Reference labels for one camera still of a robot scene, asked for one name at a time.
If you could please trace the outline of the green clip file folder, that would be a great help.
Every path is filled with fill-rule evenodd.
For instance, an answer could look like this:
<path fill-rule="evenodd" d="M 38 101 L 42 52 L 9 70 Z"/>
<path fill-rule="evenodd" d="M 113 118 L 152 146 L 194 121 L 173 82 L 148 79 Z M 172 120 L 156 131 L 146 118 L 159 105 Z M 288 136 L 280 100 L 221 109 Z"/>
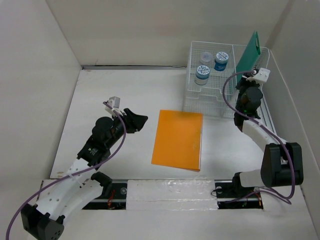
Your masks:
<path fill-rule="evenodd" d="M 257 31 L 254 31 L 247 45 L 234 44 L 232 47 L 235 68 L 233 74 L 251 71 L 261 55 L 260 41 Z"/>

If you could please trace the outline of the blue pin jar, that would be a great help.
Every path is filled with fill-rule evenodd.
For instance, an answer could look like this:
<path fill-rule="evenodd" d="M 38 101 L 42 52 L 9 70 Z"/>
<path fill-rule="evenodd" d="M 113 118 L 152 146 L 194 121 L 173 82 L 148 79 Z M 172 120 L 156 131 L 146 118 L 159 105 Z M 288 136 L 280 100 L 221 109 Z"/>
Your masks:
<path fill-rule="evenodd" d="M 210 77 L 211 69 L 207 65 L 199 65 L 195 70 L 194 82 L 197 85 L 206 85 Z"/>
<path fill-rule="evenodd" d="M 222 72 L 226 69 L 229 61 L 229 55 L 226 52 L 220 51 L 214 58 L 214 69 L 218 72 Z"/>

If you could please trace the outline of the clear paper clip jar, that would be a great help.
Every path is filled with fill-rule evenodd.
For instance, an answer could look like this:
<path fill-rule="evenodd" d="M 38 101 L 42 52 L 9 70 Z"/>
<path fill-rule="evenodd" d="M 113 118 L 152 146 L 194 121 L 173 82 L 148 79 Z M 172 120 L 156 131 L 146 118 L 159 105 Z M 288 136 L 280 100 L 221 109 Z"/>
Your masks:
<path fill-rule="evenodd" d="M 213 60 L 213 55 L 208 52 L 208 51 L 204 51 L 200 54 L 200 58 L 199 61 L 203 64 L 203 65 L 209 65 Z"/>

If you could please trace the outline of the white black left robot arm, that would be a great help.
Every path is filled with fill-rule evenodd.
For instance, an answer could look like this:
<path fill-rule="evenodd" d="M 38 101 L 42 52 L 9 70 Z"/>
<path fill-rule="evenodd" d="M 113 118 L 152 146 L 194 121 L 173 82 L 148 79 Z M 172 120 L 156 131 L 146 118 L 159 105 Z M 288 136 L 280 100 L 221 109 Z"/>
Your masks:
<path fill-rule="evenodd" d="M 118 112 L 109 106 L 112 117 L 101 117 L 95 122 L 92 134 L 77 154 L 65 176 L 45 186 L 46 196 L 37 203 L 26 203 L 21 211 L 23 228 L 37 240 L 57 240 L 67 222 L 92 200 L 107 198 L 113 180 L 99 168 L 114 154 L 111 148 L 123 142 L 127 134 L 140 131 L 148 120 L 145 115 L 128 108 Z"/>

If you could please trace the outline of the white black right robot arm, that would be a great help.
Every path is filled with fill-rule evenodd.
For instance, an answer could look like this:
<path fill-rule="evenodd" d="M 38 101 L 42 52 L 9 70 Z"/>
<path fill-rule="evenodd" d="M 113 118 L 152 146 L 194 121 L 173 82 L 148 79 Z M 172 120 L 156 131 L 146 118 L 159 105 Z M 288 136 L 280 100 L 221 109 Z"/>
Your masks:
<path fill-rule="evenodd" d="M 261 122 L 258 115 L 263 98 L 261 84 L 254 73 L 246 72 L 236 85 L 234 124 L 263 151 L 263 158 L 259 169 L 235 173 L 231 191 L 243 197 L 250 188 L 258 187 L 289 200 L 304 180 L 302 148 L 296 142 L 280 138 Z"/>

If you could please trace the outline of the orange file folder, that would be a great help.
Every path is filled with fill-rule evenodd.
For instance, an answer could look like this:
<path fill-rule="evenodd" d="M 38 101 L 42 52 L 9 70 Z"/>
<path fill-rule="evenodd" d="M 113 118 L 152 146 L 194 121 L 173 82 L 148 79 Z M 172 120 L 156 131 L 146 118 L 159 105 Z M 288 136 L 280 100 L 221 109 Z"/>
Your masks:
<path fill-rule="evenodd" d="M 202 129 L 201 113 L 160 110 L 151 163 L 200 171 Z"/>

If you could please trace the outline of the metal rail at back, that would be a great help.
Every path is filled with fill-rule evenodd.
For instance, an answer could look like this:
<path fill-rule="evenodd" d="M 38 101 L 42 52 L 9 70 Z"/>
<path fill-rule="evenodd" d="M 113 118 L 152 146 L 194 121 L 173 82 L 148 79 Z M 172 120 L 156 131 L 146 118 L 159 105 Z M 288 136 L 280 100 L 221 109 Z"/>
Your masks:
<path fill-rule="evenodd" d="M 174 70 L 185 69 L 183 65 L 83 65 L 85 71 L 104 70 Z"/>

